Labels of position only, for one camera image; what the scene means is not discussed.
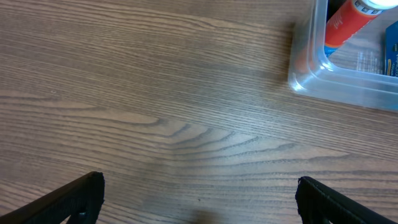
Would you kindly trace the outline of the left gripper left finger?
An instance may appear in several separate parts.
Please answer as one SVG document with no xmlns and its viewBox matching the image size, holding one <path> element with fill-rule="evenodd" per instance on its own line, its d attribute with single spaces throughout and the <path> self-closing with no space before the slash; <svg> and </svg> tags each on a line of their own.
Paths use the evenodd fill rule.
<svg viewBox="0 0 398 224">
<path fill-rule="evenodd" d="M 1 216 L 1 223 L 96 223 L 104 203 L 105 180 L 101 172 L 86 175 Z"/>
</svg>

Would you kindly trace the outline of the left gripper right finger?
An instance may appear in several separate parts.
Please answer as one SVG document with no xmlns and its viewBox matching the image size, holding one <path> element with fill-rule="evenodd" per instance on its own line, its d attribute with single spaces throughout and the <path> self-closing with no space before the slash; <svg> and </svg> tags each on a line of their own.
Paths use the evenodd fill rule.
<svg viewBox="0 0 398 224">
<path fill-rule="evenodd" d="M 303 224 L 397 224 L 309 176 L 298 179 L 295 200 Z"/>
</svg>

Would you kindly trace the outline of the blue box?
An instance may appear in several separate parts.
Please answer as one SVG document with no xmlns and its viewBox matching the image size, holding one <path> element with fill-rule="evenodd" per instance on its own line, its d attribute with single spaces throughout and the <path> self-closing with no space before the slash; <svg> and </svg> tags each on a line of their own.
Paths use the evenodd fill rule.
<svg viewBox="0 0 398 224">
<path fill-rule="evenodd" d="M 385 75 L 397 77 L 398 22 L 391 24 L 385 32 Z"/>
</svg>

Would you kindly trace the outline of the orange tube white cap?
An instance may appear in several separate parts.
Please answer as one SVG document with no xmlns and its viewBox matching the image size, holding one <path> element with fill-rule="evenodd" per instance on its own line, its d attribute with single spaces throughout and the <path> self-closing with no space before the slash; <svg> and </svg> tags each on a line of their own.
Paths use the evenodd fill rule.
<svg viewBox="0 0 398 224">
<path fill-rule="evenodd" d="M 326 23 L 325 55 L 329 57 L 378 15 L 395 7 L 397 7 L 397 0 L 345 1 Z"/>
</svg>

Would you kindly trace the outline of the dark bottle white cap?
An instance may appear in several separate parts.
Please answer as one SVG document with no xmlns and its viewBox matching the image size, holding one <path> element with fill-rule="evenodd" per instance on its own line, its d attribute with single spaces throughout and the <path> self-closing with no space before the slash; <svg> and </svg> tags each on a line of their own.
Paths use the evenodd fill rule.
<svg viewBox="0 0 398 224">
<path fill-rule="evenodd" d="M 346 2 L 346 0 L 328 0 L 326 21 L 335 14 L 335 12 Z"/>
</svg>

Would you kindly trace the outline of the clear plastic container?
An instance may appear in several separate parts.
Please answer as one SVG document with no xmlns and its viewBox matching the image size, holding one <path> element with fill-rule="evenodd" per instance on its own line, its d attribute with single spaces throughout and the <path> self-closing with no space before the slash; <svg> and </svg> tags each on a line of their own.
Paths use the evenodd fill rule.
<svg viewBox="0 0 398 224">
<path fill-rule="evenodd" d="M 381 14 L 327 57 L 323 49 L 327 4 L 311 1 L 295 24 L 291 89 L 314 98 L 397 110 L 397 78 L 385 75 L 385 31 L 397 21 L 397 9 Z"/>
</svg>

